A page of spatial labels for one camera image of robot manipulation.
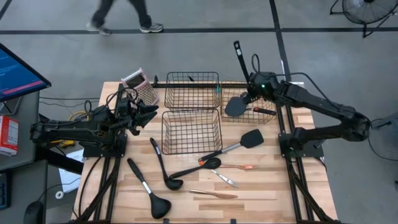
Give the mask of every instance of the red box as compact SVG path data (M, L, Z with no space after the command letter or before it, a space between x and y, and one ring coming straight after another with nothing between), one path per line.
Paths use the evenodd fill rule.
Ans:
M18 151L18 121L0 116L0 154L13 156Z

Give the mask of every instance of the person's leg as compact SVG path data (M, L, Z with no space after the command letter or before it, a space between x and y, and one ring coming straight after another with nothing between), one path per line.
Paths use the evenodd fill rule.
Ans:
M110 35L111 31L104 27L105 17L113 5L114 0L101 0L97 11L87 24L88 30L98 30L103 35Z
M137 11L139 23L141 26L141 32L160 32L163 30L162 24L152 23L152 19L147 12L147 6L145 0L129 0L129 2L134 6Z

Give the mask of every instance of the butcher block tabletop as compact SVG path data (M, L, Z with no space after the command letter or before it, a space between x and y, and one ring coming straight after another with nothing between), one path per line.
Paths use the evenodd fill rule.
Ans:
M118 90L119 82L105 82L99 105L105 104L106 97ZM168 111L164 106L165 89L155 89L160 97L157 116L141 130L139 136L127 133L126 155L121 160L116 196L114 200L112 223L162 223L168 218L170 223L230 223L236 219L238 223L295 223L292 196L285 159L280 155L277 140L280 133L277 119L267 124L230 123L221 121L223 147L239 142L241 136L253 129L259 129L264 137L260 146L246 149L236 148L227 154L219 155L223 164L251 164L259 166L254 170L235 168L218 168L220 174L237 182L239 188L228 185L208 169L201 169L179 177L184 181L180 190L169 190L163 181L158 158L149 138L154 138L159 147L162 145L162 113ZM284 121L287 129L287 117L283 108ZM292 108L294 122L297 127L313 128L310 110ZM168 175L196 167L198 159L205 153L162 155ZM132 158L144 175L153 193L160 198L169 200L172 209L169 213L155 220L150 213L149 196L130 169L127 158ZM85 161L80 187L75 201L78 209L80 191L87 173L96 158ZM104 159L101 159L91 173L82 199L82 211L90 204L98 192ZM319 206L331 218L337 219L335 206L331 196L325 168L313 158L303 158L308 188ZM237 195L234 199L220 199L211 195L191 194L190 189ZM302 218L307 219L303 197L299 193ZM104 196L101 218L105 217L108 206L108 193Z

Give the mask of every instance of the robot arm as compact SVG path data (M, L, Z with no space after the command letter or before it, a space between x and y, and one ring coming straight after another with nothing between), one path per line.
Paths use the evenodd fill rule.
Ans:
M353 107L339 105L310 94L306 89L282 80L273 73L252 73L249 76L245 104L263 98L273 103L295 108L308 108L341 121L339 125L325 128L295 128L292 140L306 143L311 140L343 138L347 141L363 141L369 136L370 122Z
M30 139L43 147L56 140L79 141L83 147L109 149L116 145L120 131L128 128L137 136L137 127L145 125L157 114L158 106L146 106L142 100L136 104L129 98L121 98L113 114L107 106L93 110L88 121L41 121L30 129Z

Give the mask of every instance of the pink cheese grater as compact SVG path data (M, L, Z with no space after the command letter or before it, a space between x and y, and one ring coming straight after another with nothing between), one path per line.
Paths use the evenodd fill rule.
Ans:
M159 101L157 92L152 88L152 85L149 83L142 68L139 68L126 78L122 78L122 84L124 87L130 87L137 90L138 98L142 99L146 105L156 105ZM133 97L136 97L135 91L128 89L127 91Z

